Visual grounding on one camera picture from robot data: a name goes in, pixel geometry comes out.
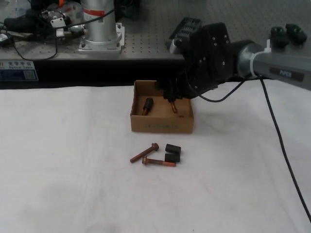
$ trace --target rubber stopper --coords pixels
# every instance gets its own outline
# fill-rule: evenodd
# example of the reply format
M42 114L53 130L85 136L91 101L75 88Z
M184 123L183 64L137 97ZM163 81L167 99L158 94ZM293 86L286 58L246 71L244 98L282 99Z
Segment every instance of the rubber stopper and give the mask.
M165 162L178 163L180 162L180 154L166 153Z
M152 106L153 106L153 104L154 104L154 99L153 98L147 98L146 102L145 102L145 105L143 107L143 110L147 109L148 111L150 111Z
M181 147L174 146L174 145L171 145L171 144L166 144L165 151L169 152L169 153L180 154Z

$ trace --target black cable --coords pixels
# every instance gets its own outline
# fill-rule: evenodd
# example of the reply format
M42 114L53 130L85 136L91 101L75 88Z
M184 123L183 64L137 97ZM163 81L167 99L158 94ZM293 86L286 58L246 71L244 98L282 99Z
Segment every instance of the black cable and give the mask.
M266 88L266 85L264 84L263 82L263 78L260 77L260 82L261 82L261 85L262 85L262 89L263 89L263 92L264 92L264 95L266 97L266 100L267 100L267 104L268 104L268 108L269 108L269 111L270 111L270 114L271 114L271 117L272 117L272 121L274 123L274 126L276 128L276 132L277 132L277 135L278 135L278 139L280 141L280 145L281 145L281 149L282 149L282 152L283 152L283 155L284 155L284 159L286 161L286 164L287 164L287 167L288 167L288 170L290 171L290 174L291 174L291 177L292 177L292 180L294 182L294 185L295 185L295 188L297 190L297 193L299 195L299 198L301 200L301 203L303 205L303 208L305 209L306 213L307 213L307 216L309 218L309 221L311 223L311 215L310 215L310 212L308 210L308 207L305 203L305 200L303 199L303 196L301 194L301 191L300 191L300 188L298 186L298 183L296 181L296 178L295 178L295 175L293 173L293 170L292 170L292 166L288 160L288 157L287 157L287 154L286 154L286 151L285 151L285 147L284 147L284 143L283 143L283 138L282 138L282 135L281 135L281 131L278 127L278 124L276 122L276 117L274 116L274 112L273 112L273 109L272 109L272 106L271 106L271 103L270 103L270 100L269 100L269 96L268 96L268 92L267 92L267 88Z
M198 97L204 99L205 101L212 102L212 103L219 103L219 102L224 101L224 100L227 99L229 96L231 96L236 90L238 90L238 88L239 88L240 86L242 86L242 84L243 84L244 82L246 82L247 80L249 80L249 78L243 78L243 80L242 80L235 88L233 88L227 95L225 95L225 97L223 97L222 99L220 99L220 100L210 100L210 99L208 99L208 98L206 98L206 97L204 97L204 96L202 96L202 95L198 95L198 93L196 92L196 90L194 90L194 88L193 88L193 87L191 86L191 84L189 83L187 72L185 73L185 75L186 75L186 82L187 82L189 88L191 89L191 91L192 91L193 93L195 93Z
M24 57L24 56L18 51L18 49L16 48L16 46L15 46L14 43L11 43L11 44L12 44L13 48L15 49L16 53L17 53L22 59L24 59L24 60L26 60L26 61L31 61L31 62L37 62L37 61L49 60L49 59L51 59L51 58L53 58L53 57L55 57L55 56L57 55L57 53L58 53L57 39L58 39L58 38L55 38L55 53L54 53L52 56L47 57L47 58L43 58L43 59L29 59L29 58L26 58L26 57Z
M220 100L210 100L202 95L199 95L200 98L208 101L208 102L212 102L212 103L219 103L219 102L222 102L224 101L225 99L227 99L229 96L231 96L236 90L238 90L238 88L240 86L242 86L242 84L246 81L247 79L244 79L243 81L241 81L235 88L233 88L227 95L225 95L225 97L223 97L222 99Z

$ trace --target metal base plate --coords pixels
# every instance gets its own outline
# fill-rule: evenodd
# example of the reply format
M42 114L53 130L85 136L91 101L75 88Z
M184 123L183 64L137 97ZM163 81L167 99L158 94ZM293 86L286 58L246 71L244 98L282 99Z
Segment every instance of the metal base plate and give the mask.
M121 53L121 49L125 45L125 28L122 23L116 23L117 34L121 37L119 41L108 45L93 45L82 40L79 46L79 52L113 52Z
M10 4L0 0L0 21L14 17L15 1ZM167 52L168 40L183 17L200 18L203 24L224 22L231 41L251 39L263 46L273 26L298 24L308 34L304 46L290 44L285 53L311 55L310 0L144 0L136 20L122 18L126 27L125 47L120 54L79 52L80 40L59 43L55 60L141 60L177 59L181 55ZM40 59L52 55L53 42L18 42L17 49L27 58ZM0 49L1 59L20 59L13 48Z

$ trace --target open cardboard box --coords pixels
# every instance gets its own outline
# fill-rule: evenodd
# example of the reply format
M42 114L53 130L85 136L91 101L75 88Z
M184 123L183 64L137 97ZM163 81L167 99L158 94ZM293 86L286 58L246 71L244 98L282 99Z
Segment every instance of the open cardboard box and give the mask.
M163 98L163 93L156 89L155 81L136 81L131 111L131 126L135 132L151 133L192 133L193 111L191 100L176 100L178 110L173 113L170 103ZM152 110L142 116L143 107L148 97L154 99Z

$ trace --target metal table with holes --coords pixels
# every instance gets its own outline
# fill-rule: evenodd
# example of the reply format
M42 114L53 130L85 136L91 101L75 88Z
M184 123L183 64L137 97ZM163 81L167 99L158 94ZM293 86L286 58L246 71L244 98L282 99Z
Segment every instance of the metal table with holes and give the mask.
M15 2L0 0L0 21L14 17ZM182 59L167 53L165 40L183 17L196 17L204 24L226 23L231 41L252 39L265 45L270 28L296 23L311 34L311 2L309 0L142 0L139 19L122 19L125 26L125 48L118 55L81 54L77 51L79 40L60 44L55 60L136 60ZM45 58L54 52L50 43L17 43L17 48L27 58ZM286 52L311 55L310 38L303 48L288 46ZM20 59L13 49L0 49L0 59Z

